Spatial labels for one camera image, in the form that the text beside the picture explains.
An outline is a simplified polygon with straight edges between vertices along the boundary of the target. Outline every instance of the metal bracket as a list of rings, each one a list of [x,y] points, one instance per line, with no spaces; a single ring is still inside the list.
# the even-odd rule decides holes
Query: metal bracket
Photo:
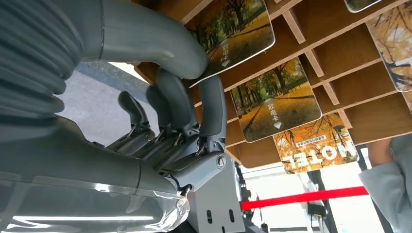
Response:
[[[221,172],[229,161],[229,156],[221,152],[213,152],[205,156],[184,157],[163,170],[168,171],[178,182],[179,186],[190,184],[192,191],[198,190],[206,182]]]
[[[196,192],[190,192],[188,221],[198,233],[245,232],[236,195],[235,168],[228,164]]]

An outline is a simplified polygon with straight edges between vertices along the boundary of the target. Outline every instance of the person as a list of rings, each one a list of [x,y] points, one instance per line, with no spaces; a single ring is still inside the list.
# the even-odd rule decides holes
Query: person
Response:
[[[372,169],[360,180],[395,231],[412,233],[412,134],[367,146]]]

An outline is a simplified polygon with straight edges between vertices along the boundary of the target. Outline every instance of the wooden divider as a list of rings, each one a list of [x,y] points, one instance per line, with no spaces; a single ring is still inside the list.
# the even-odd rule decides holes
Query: wooden divider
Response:
[[[319,62],[318,56],[316,55],[316,52],[314,50],[309,50],[305,52],[305,55],[312,66],[313,70],[316,73],[316,76],[322,77],[325,75],[323,72],[322,66]]]
[[[332,102],[333,105],[338,105],[339,104],[339,99],[336,96],[335,89],[330,83],[325,83],[323,84],[323,87],[325,88],[326,94],[329,97],[330,101]]]
[[[289,25],[289,28],[292,30],[293,35],[296,37],[297,42],[299,44],[305,42],[305,36],[302,34],[302,30],[300,29],[299,22],[296,20],[296,15],[293,9],[285,11],[282,15],[286,20],[286,23]]]
[[[229,148],[226,148],[226,153],[230,155],[236,162],[241,164],[240,161],[240,152],[239,152],[239,146],[235,145]]]
[[[278,17],[287,10],[291,9],[296,4],[300,3],[302,0],[282,0],[281,2],[275,4],[272,0],[266,0],[266,6],[268,7],[269,16],[271,19]]]
[[[347,117],[347,115],[346,115],[346,113],[345,113],[345,110],[343,110],[343,109],[338,110],[338,114],[339,114],[339,116],[340,116],[341,119],[342,119],[343,125],[344,125],[347,129],[352,129],[352,128],[353,128],[352,123],[350,123],[350,120],[349,120],[349,118]]]
[[[316,100],[318,101],[319,107],[321,108],[322,114],[333,112],[335,110],[332,103],[332,100],[329,98],[325,88],[323,86],[319,86],[313,89],[313,93],[315,94]]]

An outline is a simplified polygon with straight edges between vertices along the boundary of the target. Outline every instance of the gray sleeve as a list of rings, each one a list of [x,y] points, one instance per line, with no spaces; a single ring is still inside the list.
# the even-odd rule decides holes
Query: gray sleeve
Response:
[[[359,177],[389,223],[402,233],[412,233],[411,200],[398,165],[382,164],[362,172]]]

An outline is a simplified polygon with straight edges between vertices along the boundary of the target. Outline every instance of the arrow symbol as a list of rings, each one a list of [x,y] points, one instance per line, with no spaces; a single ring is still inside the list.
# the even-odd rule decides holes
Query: arrow symbol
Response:
[[[222,63],[222,66],[223,66],[223,67],[226,67],[227,64],[229,64],[229,62],[230,62],[230,60],[227,60],[227,61],[223,62],[223,63]]]
[[[273,124],[277,129],[280,129],[280,126],[282,125],[282,122],[278,122],[276,124]]]

